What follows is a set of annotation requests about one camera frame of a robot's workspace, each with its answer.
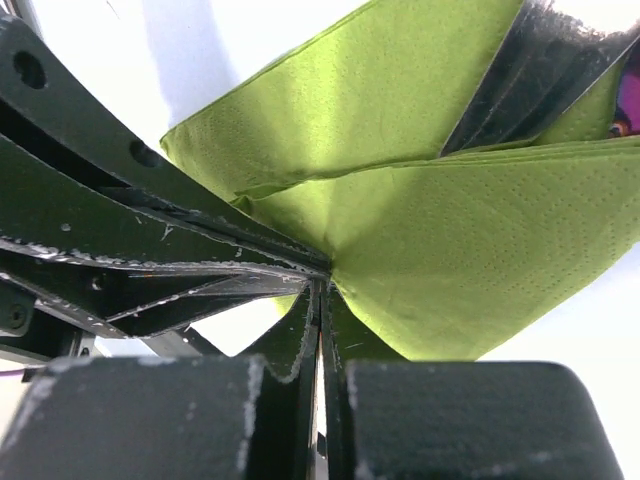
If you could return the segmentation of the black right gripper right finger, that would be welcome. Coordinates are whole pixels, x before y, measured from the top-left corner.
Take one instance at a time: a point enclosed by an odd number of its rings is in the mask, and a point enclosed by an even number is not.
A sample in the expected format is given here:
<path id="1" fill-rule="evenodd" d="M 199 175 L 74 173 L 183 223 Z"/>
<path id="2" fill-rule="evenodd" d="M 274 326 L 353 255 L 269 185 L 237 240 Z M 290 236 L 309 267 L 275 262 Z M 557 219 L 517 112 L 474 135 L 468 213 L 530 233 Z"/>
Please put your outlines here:
<path id="1" fill-rule="evenodd" d="M 550 362 L 411 362 L 319 293 L 332 479 L 619 479 L 584 384 Z"/>

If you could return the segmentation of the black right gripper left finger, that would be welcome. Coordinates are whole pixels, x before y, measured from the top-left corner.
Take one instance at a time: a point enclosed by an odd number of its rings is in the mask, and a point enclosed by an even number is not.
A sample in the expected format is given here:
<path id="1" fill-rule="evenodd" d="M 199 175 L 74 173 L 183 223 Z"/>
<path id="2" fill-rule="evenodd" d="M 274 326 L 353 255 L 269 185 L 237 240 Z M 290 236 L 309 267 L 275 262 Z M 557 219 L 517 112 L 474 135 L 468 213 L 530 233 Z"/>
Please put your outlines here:
<path id="1" fill-rule="evenodd" d="M 5 479 L 310 479 L 320 285 L 234 357 L 60 358 L 1 444 Z"/>

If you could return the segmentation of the green paper napkin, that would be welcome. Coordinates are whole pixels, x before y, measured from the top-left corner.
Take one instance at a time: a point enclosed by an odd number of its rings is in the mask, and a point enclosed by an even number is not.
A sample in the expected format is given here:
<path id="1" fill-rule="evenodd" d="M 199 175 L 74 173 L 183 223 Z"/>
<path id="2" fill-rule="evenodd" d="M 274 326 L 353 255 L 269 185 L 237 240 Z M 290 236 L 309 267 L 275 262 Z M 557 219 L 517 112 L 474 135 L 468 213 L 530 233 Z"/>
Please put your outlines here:
<path id="1" fill-rule="evenodd" d="M 170 160 L 328 255 L 412 360 L 475 360 L 639 240 L 639 142 L 606 75 L 534 145 L 439 152 L 516 1 L 370 1 L 172 127 Z"/>

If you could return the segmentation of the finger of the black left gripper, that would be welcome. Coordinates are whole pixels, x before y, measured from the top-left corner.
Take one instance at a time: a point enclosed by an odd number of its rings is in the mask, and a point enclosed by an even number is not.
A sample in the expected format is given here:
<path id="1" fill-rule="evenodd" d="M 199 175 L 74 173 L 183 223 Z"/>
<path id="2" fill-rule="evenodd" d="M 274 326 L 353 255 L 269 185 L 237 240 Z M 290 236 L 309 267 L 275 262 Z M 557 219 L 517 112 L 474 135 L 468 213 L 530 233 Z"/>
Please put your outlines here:
<path id="1" fill-rule="evenodd" d="M 91 189 L 132 188 L 219 233 L 269 230 L 147 147 L 106 110 L 19 18 L 1 19 L 1 142 L 9 139 Z"/>
<path id="2" fill-rule="evenodd" d="M 269 230 L 219 233 L 132 188 L 88 186 L 1 142 L 1 278 L 91 333 L 151 337 L 300 292 L 328 261 Z"/>

